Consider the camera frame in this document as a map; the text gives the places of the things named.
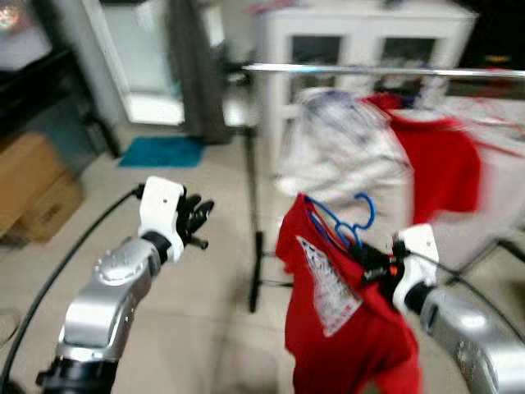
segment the clothing rack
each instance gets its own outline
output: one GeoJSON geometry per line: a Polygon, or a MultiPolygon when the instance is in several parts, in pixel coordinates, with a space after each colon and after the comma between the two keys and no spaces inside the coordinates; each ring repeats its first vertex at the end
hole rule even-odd
{"type": "MultiPolygon", "coordinates": [[[[285,73],[285,74],[303,74],[303,75],[354,75],[354,76],[426,76],[426,77],[442,77],[450,79],[463,80],[489,80],[489,79],[505,79],[505,80],[525,80],[525,71],[511,71],[511,70],[479,70],[479,69],[436,69],[436,68],[388,68],[388,67],[374,67],[374,66],[310,66],[299,64],[269,64],[269,63],[254,63],[243,67],[244,70],[253,73],[285,73]]],[[[251,287],[249,292],[249,311],[254,313],[257,310],[259,289],[260,286],[273,287],[293,287],[291,282],[268,281],[261,278],[261,271],[263,268],[263,260],[265,258],[275,258],[274,252],[266,252],[263,249],[264,231],[259,227],[258,215],[258,179],[257,179],[257,165],[255,158],[255,148],[253,139],[256,137],[254,129],[248,129],[246,133],[246,164],[249,175],[250,187],[250,216],[252,219],[254,240],[255,240],[255,262],[253,265],[253,274],[251,278],[251,287]]],[[[475,262],[479,261],[487,255],[487,250],[493,250],[496,246],[505,248],[515,257],[525,263],[525,253],[510,240],[494,240],[489,243],[479,254],[472,257],[472,259],[459,269],[465,272],[472,267],[475,262]]]]}

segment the white graphic print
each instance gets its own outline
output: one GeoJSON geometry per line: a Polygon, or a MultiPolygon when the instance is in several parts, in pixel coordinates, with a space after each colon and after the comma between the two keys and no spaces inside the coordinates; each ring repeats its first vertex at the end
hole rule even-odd
{"type": "Polygon", "coordinates": [[[313,305],[325,337],[331,337],[350,320],[363,300],[340,279],[324,253],[302,236],[296,238],[304,249],[315,282],[313,305]]]}

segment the red t-shirt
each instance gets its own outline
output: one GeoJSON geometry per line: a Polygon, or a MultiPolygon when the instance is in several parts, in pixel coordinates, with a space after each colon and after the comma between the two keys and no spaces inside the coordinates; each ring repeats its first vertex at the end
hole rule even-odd
{"type": "Polygon", "coordinates": [[[317,230],[308,210],[315,212],[298,195],[276,247],[294,274],[285,344],[295,392],[359,392],[372,380],[384,393],[422,392],[412,331],[377,285],[362,287],[361,266],[317,230]]]}
{"type": "Polygon", "coordinates": [[[477,208],[482,162],[471,137],[454,118],[412,121],[393,113],[401,100],[393,94],[366,99],[390,116],[390,127],[414,169],[413,223],[429,222],[440,210],[477,208]]]}

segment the blue clothes hanger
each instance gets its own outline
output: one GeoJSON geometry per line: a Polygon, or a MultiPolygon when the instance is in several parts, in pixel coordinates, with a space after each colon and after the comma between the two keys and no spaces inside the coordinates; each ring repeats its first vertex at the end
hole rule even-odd
{"type": "MultiPolygon", "coordinates": [[[[345,245],[347,250],[350,249],[351,245],[350,245],[350,241],[345,236],[345,234],[342,232],[342,230],[344,228],[348,229],[352,233],[352,236],[354,236],[354,240],[355,240],[355,243],[357,244],[357,246],[359,248],[361,248],[363,246],[363,243],[362,243],[361,239],[359,238],[358,230],[363,230],[363,231],[367,230],[368,228],[370,228],[372,226],[372,224],[376,220],[376,206],[374,205],[372,199],[366,193],[357,193],[354,196],[354,198],[355,199],[364,199],[368,203],[368,207],[370,208],[370,218],[368,219],[368,222],[366,224],[355,223],[353,225],[349,225],[347,222],[342,222],[324,204],[322,204],[319,201],[313,199],[312,197],[306,196],[306,201],[307,202],[312,203],[316,207],[320,208],[324,213],[326,213],[328,216],[330,216],[330,218],[332,218],[336,222],[336,226],[334,227],[334,232],[337,234],[337,236],[339,237],[340,241],[343,242],[343,244],[345,245]]],[[[315,215],[311,211],[308,211],[308,215],[309,215],[310,219],[312,220],[313,224],[315,225],[315,227],[317,228],[317,230],[319,232],[321,232],[321,234],[325,238],[330,240],[330,236],[328,236],[328,234],[326,233],[326,230],[323,227],[323,225],[319,222],[319,219],[316,218],[315,215]]]]}

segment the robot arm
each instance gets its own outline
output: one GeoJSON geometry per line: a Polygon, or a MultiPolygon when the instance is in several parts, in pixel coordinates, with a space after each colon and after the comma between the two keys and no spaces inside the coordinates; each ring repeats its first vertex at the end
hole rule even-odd
{"type": "Polygon", "coordinates": [[[419,314],[423,330],[454,359],[470,392],[524,393],[523,343],[467,301],[436,287],[436,265],[428,261],[437,261],[431,227],[411,227],[397,238],[406,253],[394,305],[401,313],[419,314]]]}
{"type": "Polygon", "coordinates": [[[108,251],[88,285],[73,300],[60,332],[56,359],[37,384],[44,392],[110,392],[126,347],[135,310],[166,262],[176,263],[213,202],[197,207],[183,186],[157,177],[146,182],[140,204],[139,238],[108,251]]]}

